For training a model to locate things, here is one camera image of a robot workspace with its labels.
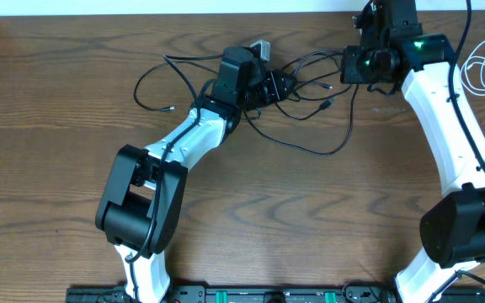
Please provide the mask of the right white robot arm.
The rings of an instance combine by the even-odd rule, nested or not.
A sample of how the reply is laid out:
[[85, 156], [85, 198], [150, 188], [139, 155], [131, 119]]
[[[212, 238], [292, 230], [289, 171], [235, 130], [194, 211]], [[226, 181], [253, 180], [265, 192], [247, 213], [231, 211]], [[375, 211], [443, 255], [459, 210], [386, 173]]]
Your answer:
[[427, 35], [413, 1], [370, 1], [354, 17], [360, 43], [344, 49], [340, 79], [380, 92], [390, 83], [418, 117], [442, 198], [420, 220], [422, 247], [387, 302], [450, 300], [450, 287], [485, 263], [485, 137], [461, 86], [460, 48]]

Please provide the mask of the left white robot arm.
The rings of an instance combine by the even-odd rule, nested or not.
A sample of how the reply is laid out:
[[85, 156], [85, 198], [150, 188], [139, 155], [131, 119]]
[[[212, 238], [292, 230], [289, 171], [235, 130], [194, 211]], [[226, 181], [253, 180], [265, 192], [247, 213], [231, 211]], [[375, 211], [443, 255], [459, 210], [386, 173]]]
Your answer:
[[227, 47], [216, 78], [193, 91], [187, 118], [144, 148], [125, 145], [115, 156], [95, 225], [121, 256], [126, 302], [160, 302], [171, 279], [164, 251], [179, 223], [189, 171], [236, 128], [243, 112], [286, 98], [293, 76], [267, 67], [270, 44]]

